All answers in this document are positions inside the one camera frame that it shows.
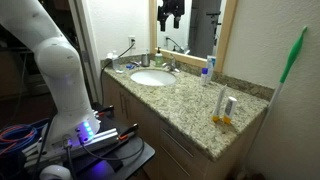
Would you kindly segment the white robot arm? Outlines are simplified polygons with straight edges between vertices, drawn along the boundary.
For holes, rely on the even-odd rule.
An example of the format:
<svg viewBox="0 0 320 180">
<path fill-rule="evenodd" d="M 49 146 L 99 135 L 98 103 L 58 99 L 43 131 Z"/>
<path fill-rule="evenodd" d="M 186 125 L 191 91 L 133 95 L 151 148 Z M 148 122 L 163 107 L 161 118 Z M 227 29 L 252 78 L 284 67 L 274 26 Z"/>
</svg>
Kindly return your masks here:
<svg viewBox="0 0 320 180">
<path fill-rule="evenodd" d="M 34 53 L 57 107 L 45 149 L 58 148 L 65 135 L 76 141 L 76 129 L 85 122 L 94 132 L 98 131 L 100 125 L 90 105 L 80 56 L 41 3 L 0 0 L 0 24 Z"/>
</svg>

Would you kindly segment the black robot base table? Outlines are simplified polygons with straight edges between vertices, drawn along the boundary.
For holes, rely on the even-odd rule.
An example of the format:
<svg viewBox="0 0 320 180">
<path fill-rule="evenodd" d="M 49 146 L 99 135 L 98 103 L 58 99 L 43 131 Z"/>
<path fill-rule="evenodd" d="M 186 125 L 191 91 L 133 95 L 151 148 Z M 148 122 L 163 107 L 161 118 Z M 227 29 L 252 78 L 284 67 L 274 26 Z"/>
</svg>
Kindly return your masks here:
<svg viewBox="0 0 320 180">
<path fill-rule="evenodd" d="M 104 109 L 99 103 L 93 103 L 94 110 Z M 121 134 L 132 127 L 120 122 L 114 116 L 99 117 L 102 129 L 116 128 Z M 128 138 L 102 149 L 86 152 L 85 155 L 72 158 L 69 153 L 65 165 L 77 180 L 129 180 L 140 172 L 155 156 L 155 150 L 142 137 L 137 135 L 138 129 L 128 134 Z"/>
</svg>

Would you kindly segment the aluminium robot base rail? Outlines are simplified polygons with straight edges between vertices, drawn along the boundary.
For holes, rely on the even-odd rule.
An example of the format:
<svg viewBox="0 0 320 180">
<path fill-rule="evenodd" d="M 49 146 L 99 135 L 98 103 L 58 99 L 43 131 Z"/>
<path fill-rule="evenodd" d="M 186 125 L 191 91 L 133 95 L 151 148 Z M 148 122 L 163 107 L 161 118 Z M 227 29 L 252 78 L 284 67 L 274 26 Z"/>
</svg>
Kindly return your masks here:
<svg viewBox="0 0 320 180">
<path fill-rule="evenodd" d="M 62 162 L 67 159 L 66 149 L 71 148 L 71 157 L 77 158 L 86 154 L 86 150 L 95 151 L 119 141 L 116 128 L 94 134 L 86 127 L 80 129 L 74 137 L 65 134 L 56 143 L 49 144 L 40 138 L 36 143 L 22 150 L 26 157 L 24 167 L 26 169 L 38 166 L 46 166 L 51 162 Z"/>
</svg>

